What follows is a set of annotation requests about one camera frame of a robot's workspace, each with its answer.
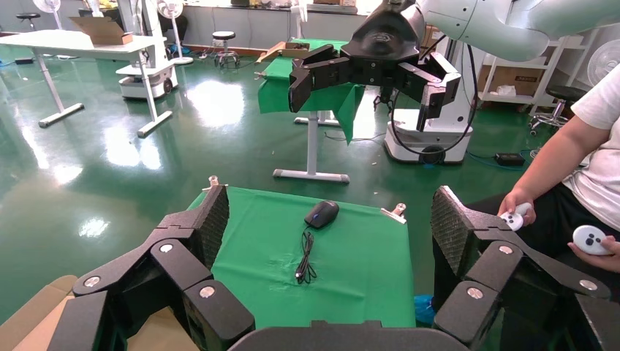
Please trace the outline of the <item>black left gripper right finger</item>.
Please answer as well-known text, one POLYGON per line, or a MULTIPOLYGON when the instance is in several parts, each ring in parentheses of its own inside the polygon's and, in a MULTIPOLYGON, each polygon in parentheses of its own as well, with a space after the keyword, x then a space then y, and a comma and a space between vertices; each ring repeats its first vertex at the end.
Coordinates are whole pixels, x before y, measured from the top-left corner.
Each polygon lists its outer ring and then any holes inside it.
POLYGON ((448 186, 435 191, 431 232, 459 283, 434 318, 435 350, 477 350, 501 309, 577 350, 619 348, 619 305, 600 280, 529 247, 504 219, 468 209, 448 186))

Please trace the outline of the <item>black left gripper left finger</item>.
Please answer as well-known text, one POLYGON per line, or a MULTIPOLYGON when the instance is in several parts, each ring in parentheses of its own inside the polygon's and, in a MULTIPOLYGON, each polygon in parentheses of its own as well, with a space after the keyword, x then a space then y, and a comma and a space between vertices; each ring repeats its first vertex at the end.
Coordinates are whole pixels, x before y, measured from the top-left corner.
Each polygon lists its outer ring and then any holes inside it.
POLYGON ((228 350, 255 329, 254 315, 214 277, 230 217, 227 188, 168 214, 137 248, 80 277, 50 350, 125 350, 147 319, 169 308, 200 350, 228 350))

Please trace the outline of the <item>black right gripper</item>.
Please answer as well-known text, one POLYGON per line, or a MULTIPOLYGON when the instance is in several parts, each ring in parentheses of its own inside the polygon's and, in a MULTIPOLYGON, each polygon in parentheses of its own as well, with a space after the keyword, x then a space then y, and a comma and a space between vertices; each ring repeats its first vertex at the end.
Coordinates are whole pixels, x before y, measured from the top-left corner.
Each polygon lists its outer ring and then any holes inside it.
POLYGON ((454 101, 461 74, 441 54, 422 61, 426 22, 414 1, 383 1, 341 46, 323 45, 292 60, 289 109, 297 113, 316 90, 348 82, 391 87, 420 104, 416 130, 454 101))

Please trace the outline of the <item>person's right hand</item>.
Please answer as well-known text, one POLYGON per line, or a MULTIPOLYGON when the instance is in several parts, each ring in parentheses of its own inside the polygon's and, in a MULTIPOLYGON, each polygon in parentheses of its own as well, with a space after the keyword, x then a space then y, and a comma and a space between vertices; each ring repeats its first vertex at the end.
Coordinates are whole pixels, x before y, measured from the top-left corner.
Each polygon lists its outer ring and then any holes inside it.
POLYGON ((536 219, 533 196, 528 191, 520 187, 515 187, 504 196, 500 203, 497 215, 499 216, 507 212, 512 214, 518 212, 518 208, 522 208, 525 203, 528 205, 521 216, 523 218, 523 226, 528 226, 536 219))

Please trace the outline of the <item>person's left hand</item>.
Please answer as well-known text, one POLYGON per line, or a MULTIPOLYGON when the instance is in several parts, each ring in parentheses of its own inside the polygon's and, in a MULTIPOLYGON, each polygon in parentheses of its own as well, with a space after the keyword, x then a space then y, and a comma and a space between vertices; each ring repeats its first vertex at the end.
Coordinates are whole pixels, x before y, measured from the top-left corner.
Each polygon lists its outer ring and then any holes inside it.
POLYGON ((617 242, 612 235, 608 235, 601 242, 602 247, 607 249, 611 255, 591 255, 580 250, 573 242, 569 242, 567 245, 577 257, 589 265, 606 271, 619 273, 619 242, 617 242))

